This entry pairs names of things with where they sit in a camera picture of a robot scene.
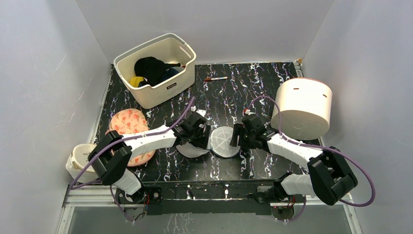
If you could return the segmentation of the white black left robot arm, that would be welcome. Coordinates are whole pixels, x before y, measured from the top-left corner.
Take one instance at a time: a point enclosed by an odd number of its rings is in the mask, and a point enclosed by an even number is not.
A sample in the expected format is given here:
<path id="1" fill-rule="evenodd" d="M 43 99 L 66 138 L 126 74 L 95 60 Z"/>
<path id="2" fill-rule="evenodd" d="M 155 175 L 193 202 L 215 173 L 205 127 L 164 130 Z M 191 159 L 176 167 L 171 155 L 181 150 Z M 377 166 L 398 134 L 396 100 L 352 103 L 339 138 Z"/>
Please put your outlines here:
<path id="1" fill-rule="evenodd" d="M 187 118 L 137 134 L 120 135 L 110 131 L 89 153 L 88 161 L 103 185 L 114 185 L 134 203 L 145 198 L 142 181 L 128 170 L 134 157 L 162 148 L 180 146 L 196 156 L 194 149 L 209 151 L 210 126 L 205 110 L 192 112 Z"/>

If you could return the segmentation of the black bra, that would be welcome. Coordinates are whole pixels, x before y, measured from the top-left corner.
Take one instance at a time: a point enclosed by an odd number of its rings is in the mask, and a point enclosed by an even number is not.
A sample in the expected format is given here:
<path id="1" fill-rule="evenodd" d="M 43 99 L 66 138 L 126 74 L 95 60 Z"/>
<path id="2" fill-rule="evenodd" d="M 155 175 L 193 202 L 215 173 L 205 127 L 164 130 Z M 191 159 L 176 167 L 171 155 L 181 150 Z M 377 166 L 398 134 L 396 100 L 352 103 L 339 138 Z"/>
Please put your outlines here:
<path id="1" fill-rule="evenodd" d="M 134 65 L 134 72 L 137 77 L 143 77 L 145 84 L 156 86 L 160 82 L 162 74 L 171 68 L 170 65 L 155 57 L 140 58 Z"/>

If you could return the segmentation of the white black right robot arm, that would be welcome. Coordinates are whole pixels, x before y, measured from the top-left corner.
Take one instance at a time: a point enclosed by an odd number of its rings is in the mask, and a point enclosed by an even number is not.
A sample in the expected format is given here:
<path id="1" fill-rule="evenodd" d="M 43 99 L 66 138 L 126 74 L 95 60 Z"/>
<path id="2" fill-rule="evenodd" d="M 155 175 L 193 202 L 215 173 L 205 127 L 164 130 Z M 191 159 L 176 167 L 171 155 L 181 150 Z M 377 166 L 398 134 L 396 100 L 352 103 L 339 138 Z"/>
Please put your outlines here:
<path id="1" fill-rule="evenodd" d="M 248 115 L 234 125 L 230 145 L 242 149 L 261 149 L 282 156 L 303 167 L 307 173 L 285 173 L 270 187 L 258 187 L 258 202 L 288 201 L 294 195 L 318 197 L 334 205 L 358 185 L 358 180 L 340 151 L 321 149 L 288 139 L 273 128 L 266 128 L 257 115 Z"/>

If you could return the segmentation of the black robot base mount plate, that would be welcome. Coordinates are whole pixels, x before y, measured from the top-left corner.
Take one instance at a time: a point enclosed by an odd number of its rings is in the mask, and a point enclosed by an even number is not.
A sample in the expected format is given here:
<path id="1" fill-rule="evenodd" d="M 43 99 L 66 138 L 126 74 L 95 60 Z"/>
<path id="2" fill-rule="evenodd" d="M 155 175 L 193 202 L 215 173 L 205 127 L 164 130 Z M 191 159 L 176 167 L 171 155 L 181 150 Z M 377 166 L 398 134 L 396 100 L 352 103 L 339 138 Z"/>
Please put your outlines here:
<path id="1" fill-rule="evenodd" d="M 299 213 L 302 198 L 292 196 L 271 202 L 255 199 L 258 187 L 270 187 L 273 182 L 271 179 L 145 182 L 142 195 L 132 198 L 116 189 L 115 198 L 126 209 L 141 206 L 147 215 L 255 213 L 292 218 Z"/>

